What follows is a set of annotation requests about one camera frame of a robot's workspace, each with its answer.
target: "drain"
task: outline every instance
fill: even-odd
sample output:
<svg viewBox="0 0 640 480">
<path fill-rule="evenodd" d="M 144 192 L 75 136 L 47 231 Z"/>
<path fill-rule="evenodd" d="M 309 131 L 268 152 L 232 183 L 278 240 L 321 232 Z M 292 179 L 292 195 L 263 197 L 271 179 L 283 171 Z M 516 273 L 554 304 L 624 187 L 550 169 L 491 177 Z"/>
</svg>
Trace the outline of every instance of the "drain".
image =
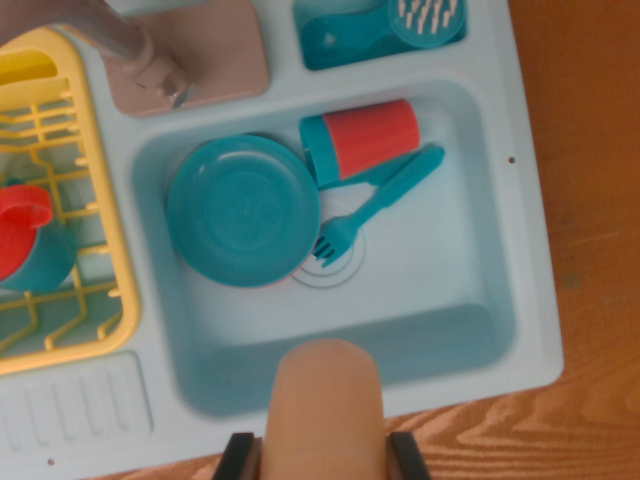
<svg viewBox="0 0 640 480">
<path fill-rule="evenodd" d="M 349 215 L 353 210 L 332 200 L 322 204 L 322 222 L 342 215 Z M 366 252 L 364 232 L 358 232 L 355 244 L 342 257 L 322 268 L 322 261 L 313 255 L 293 274 L 293 278 L 311 288 L 331 288 L 342 285 L 352 278 L 360 269 Z"/>
</svg>

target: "teal toy bowl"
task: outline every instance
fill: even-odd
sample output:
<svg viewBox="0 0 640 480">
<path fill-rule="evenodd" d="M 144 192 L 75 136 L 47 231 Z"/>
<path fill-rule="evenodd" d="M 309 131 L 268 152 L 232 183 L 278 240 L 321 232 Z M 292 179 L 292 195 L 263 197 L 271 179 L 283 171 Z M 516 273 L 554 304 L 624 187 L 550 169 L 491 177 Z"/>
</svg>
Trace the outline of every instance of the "teal toy bowl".
<svg viewBox="0 0 640 480">
<path fill-rule="evenodd" d="M 225 285 L 261 287 L 289 276 L 311 253 L 320 197 L 291 151 L 240 135 L 189 157 L 169 192 L 167 221 L 196 271 Z"/>
</svg>

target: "wooden table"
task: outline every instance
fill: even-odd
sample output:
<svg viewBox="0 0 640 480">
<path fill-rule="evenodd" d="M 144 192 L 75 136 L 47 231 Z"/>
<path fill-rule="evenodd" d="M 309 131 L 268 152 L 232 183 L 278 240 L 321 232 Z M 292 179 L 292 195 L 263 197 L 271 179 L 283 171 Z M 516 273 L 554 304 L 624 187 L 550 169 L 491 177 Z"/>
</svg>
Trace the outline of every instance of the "wooden table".
<svg viewBox="0 0 640 480">
<path fill-rule="evenodd" d="M 434 480 L 640 478 L 640 0 L 511 0 L 566 367 L 388 421 Z M 217 457 L 101 480 L 209 480 Z"/>
</svg>

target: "teal soap holder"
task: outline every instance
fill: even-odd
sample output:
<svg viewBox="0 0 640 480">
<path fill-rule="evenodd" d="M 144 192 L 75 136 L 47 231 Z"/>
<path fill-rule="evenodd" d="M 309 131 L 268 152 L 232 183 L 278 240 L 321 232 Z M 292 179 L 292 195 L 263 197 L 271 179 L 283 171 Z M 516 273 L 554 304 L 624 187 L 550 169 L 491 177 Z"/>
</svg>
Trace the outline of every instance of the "teal soap holder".
<svg viewBox="0 0 640 480">
<path fill-rule="evenodd" d="M 438 48 L 466 34 L 464 0 L 388 0 L 364 12 L 323 15 L 300 31 L 310 70 L 411 50 Z"/>
</svg>

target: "faucet base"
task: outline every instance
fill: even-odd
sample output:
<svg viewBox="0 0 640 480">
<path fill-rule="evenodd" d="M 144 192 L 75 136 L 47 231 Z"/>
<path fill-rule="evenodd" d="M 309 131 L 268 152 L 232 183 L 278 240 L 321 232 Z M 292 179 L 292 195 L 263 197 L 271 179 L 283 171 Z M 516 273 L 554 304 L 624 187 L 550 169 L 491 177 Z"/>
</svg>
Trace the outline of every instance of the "faucet base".
<svg viewBox="0 0 640 480">
<path fill-rule="evenodd" d="M 251 0 L 215 0 L 137 17 L 154 41 L 167 45 L 195 89 L 178 110 L 257 96 L 270 75 Z M 148 117 L 176 108 L 105 61 L 113 101 L 122 113 Z"/>
</svg>

